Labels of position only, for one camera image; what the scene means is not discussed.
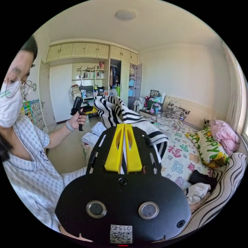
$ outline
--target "pink pillow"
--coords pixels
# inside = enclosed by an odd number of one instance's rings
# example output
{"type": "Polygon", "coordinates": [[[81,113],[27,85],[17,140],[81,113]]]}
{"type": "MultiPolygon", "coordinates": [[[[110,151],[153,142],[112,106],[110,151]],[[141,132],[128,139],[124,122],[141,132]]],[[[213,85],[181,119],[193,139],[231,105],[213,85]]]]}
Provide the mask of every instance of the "pink pillow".
{"type": "Polygon", "coordinates": [[[232,128],[224,121],[213,120],[209,123],[213,138],[221,143],[228,155],[231,155],[239,147],[239,138],[232,128]]]}

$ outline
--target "sticker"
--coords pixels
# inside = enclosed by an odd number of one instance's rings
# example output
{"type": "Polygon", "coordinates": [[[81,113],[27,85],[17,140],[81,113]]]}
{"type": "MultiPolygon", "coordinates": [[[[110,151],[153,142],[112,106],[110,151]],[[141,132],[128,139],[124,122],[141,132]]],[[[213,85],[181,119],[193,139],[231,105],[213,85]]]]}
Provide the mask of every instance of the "sticker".
{"type": "Polygon", "coordinates": [[[132,244],[133,227],[132,226],[110,226],[110,243],[113,244],[132,244]]]}

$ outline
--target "picture frame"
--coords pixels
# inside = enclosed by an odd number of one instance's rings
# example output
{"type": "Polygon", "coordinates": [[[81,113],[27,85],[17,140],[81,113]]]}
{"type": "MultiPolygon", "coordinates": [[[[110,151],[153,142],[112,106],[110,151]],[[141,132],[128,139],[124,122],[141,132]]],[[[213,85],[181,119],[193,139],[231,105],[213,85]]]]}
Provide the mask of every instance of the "picture frame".
{"type": "Polygon", "coordinates": [[[150,97],[151,98],[154,98],[154,97],[158,96],[158,94],[159,94],[159,91],[158,90],[151,90],[150,97]]]}

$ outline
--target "face mask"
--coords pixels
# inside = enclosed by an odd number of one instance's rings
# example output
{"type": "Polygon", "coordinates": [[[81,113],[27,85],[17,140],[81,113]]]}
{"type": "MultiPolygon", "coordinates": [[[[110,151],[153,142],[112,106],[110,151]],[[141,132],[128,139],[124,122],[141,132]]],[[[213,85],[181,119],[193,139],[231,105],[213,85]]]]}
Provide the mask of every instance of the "face mask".
{"type": "MultiPolygon", "coordinates": [[[[8,85],[7,94],[12,95],[16,91],[16,87],[19,82],[15,82],[8,85]]],[[[22,105],[23,97],[21,96],[21,91],[17,90],[15,95],[11,98],[6,97],[6,83],[3,83],[0,91],[0,126],[11,127],[16,122],[22,105]]]]}

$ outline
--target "black and white floral pillow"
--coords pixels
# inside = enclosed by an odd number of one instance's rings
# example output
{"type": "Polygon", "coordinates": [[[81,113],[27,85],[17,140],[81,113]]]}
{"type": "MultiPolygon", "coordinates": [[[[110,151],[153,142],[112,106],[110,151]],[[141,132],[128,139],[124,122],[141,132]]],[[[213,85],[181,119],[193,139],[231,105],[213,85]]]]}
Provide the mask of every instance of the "black and white floral pillow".
{"type": "Polygon", "coordinates": [[[190,111],[175,106],[171,101],[169,102],[167,108],[164,111],[164,115],[166,118],[172,118],[181,121],[184,121],[189,113],[190,111]]]}
{"type": "Polygon", "coordinates": [[[204,128],[209,127],[210,120],[204,119],[204,128]]]}

